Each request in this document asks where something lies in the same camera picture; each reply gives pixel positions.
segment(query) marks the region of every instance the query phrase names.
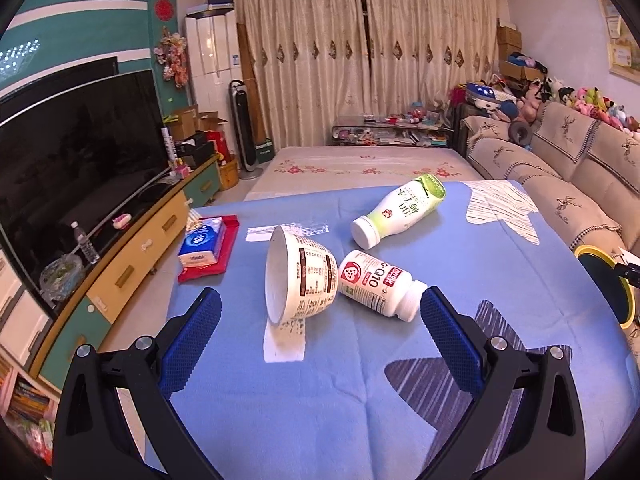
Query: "white bottle cap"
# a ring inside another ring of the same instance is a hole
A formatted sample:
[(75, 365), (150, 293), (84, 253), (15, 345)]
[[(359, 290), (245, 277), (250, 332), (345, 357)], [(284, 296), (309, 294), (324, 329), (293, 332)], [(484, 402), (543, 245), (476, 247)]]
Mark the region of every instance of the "white bottle cap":
[(402, 300), (396, 307), (396, 316), (406, 322), (412, 322), (415, 314), (420, 309), (420, 300), (425, 290), (429, 288), (429, 285), (423, 282), (415, 280), (410, 286), (409, 290), (402, 297)]
[(363, 249), (370, 249), (380, 243), (380, 233), (366, 216), (351, 222), (351, 236)]

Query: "tower fan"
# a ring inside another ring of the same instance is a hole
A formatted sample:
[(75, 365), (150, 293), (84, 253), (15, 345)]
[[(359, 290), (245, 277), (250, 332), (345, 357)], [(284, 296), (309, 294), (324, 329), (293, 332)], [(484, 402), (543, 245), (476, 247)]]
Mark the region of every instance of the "tower fan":
[(236, 130), (236, 144), (240, 152), (240, 178), (242, 180), (258, 178), (262, 174), (262, 168), (258, 168), (254, 131), (251, 128), (249, 100), (244, 81), (234, 79), (229, 83), (229, 99), (231, 100), (231, 115)]

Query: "white supplement bottle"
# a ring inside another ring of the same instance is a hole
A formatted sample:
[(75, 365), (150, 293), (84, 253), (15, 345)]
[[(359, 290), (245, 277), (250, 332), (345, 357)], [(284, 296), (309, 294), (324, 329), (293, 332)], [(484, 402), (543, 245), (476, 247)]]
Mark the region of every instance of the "white supplement bottle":
[(432, 174), (424, 174), (393, 190), (368, 215), (351, 222), (351, 235), (363, 249), (370, 249), (385, 236), (407, 230), (444, 200), (446, 191)]
[(338, 291), (387, 317), (412, 321), (429, 285), (362, 251), (351, 251), (338, 268)]

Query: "beige sofa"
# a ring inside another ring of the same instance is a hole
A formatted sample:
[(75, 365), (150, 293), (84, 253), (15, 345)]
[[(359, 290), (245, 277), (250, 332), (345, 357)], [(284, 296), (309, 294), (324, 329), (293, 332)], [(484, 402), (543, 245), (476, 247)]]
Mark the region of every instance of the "beige sofa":
[(522, 184), (572, 251), (589, 244), (640, 256), (640, 142), (555, 102), (538, 111), (531, 151), (509, 142), (507, 123), (480, 116), (463, 123), (473, 167)]

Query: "green cabinet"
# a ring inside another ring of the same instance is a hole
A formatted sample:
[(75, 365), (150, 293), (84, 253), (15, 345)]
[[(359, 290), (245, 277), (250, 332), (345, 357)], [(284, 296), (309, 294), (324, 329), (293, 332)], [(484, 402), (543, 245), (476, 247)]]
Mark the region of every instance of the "green cabinet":
[(62, 390), (76, 348), (89, 343), (97, 349), (110, 328), (110, 323), (91, 301), (82, 298), (53, 343), (40, 375)]
[(191, 207), (202, 207), (220, 189), (220, 172), (218, 164), (213, 163), (201, 174), (192, 179), (185, 187), (184, 194), (187, 199), (193, 200)]

